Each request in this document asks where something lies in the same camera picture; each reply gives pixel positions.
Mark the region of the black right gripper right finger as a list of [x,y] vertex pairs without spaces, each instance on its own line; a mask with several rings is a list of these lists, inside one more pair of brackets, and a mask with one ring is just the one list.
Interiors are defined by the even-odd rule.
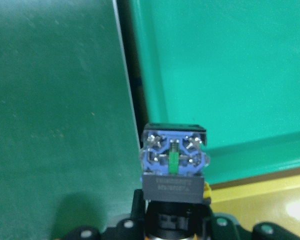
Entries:
[[202,239],[203,240],[213,240],[214,239],[214,214],[211,209],[212,198],[208,197],[203,200],[202,207]]

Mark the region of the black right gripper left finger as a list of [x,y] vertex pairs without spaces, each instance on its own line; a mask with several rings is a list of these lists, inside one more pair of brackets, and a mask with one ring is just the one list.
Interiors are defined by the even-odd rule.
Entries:
[[144,193],[142,189],[136,189],[133,193],[132,207],[130,213],[130,220],[133,223],[131,240],[145,240],[145,215],[146,202],[144,200]]

